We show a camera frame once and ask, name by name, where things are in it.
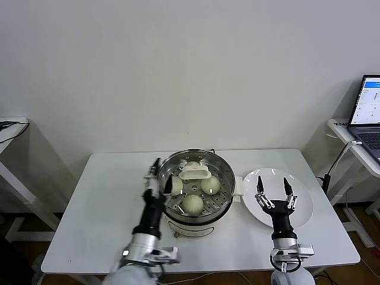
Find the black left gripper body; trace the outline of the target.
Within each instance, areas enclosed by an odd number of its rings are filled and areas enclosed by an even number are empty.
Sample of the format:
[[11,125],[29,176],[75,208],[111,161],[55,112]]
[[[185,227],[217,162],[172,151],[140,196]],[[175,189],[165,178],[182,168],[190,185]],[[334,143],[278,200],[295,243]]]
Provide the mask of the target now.
[[132,234],[143,233],[160,237],[160,221],[162,213],[165,209],[166,197],[159,192],[159,196],[155,197],[151,189],[148,189],[143,194],[145,202],[144,209],[139,225],[134,227]]

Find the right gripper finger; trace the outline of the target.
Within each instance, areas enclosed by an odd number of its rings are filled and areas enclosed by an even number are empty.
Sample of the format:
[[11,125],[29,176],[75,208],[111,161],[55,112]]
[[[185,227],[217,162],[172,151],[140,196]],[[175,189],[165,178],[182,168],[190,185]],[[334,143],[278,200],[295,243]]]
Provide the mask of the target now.
[[258,176],[258,182],[256,185],[257,194],[255,195],[256,201],[261,208],[273,208],[274,204],[266,197],[264,193],[264,185],[261,176]]
[[286,201],[288,202],[287,208],[294,210],[298,196],[293,193],[292,186],[289,184],[286,178],[283,178],[283,182],[284,182],[284,190],[287,196]]

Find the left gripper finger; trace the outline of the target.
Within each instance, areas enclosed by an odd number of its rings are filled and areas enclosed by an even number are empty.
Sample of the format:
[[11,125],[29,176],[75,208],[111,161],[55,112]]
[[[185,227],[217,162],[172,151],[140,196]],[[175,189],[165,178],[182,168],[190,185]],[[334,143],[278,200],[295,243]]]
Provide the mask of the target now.
[[172,177],[169,177],[167,181],[161,186],[160,199],[163,202],[166,202],[171,197],[172,188],[173,188],[173,179]]
[[160,166],[160,158],[156,158],[154,163],[149,167],[145,178],[145,189],[150,190],[152,195],[159,195],[159,181],[157,178]]

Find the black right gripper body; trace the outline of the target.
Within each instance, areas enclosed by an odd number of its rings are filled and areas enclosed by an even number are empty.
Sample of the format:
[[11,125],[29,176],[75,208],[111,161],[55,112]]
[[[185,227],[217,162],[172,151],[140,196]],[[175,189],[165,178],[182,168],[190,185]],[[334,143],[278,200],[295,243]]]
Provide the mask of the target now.
[[290,223],[290,215],[294,209],[289,208],[288,201],[271,200],[274,208],[268,208],[266,205],[262,207],[264,213],[271,217],[273,224],[272,238],[296,238],[296,233]]

